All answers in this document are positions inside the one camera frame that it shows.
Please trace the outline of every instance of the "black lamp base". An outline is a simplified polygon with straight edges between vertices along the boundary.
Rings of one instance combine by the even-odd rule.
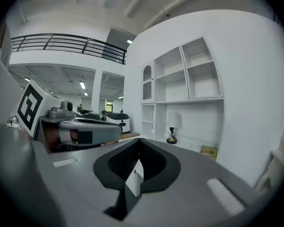
[[[174,141],[170,141],[170,139],[168,138],[168,139],[166,140],[166,142],[167,142],[168,144],[174,145],[174,144],[177,143],[177,140],[174,139]]]

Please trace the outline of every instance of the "black railing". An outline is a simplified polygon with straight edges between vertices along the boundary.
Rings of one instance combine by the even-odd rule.
[[[12,38],[12,52],[54,50],[82,53],[125,64],[126,50],[78,35],[34,34]]]

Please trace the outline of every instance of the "white ceiling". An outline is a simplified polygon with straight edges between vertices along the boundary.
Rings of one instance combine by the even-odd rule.
[[[67,65],[35,64],[33,66],[17,65],[9,67],[12,77],[22,86],[27,85],[24,78],[34,80],[46,89],[60,94],[92,96],[95,71],[70,68]],[[83,81],[86,89],[79,82]],[[124,77],[103,72],[100,98],[115,99],[123,96]]]
[[[266,6],[265,0],[260,6]],[[101,21],[111,28],[138,35],[143,30],[192,11],[238,9],[263,14],[256,0],[19,0],[27,22],[38,19]]]

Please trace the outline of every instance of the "white column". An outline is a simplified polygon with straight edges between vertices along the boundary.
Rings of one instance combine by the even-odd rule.
[[[91,110],[94,113],[99,112],[99,98],[100,98],[100,89],[101,89],[101,79],[102,79],[103,70],[96,70],[94,86],[93,86],[93,95],[91,100]]]

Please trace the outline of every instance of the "window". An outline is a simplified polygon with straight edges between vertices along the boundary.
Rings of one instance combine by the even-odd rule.
[[[113,112],[113,103],[112,102],[106,102],[106,111],[109,113]]]

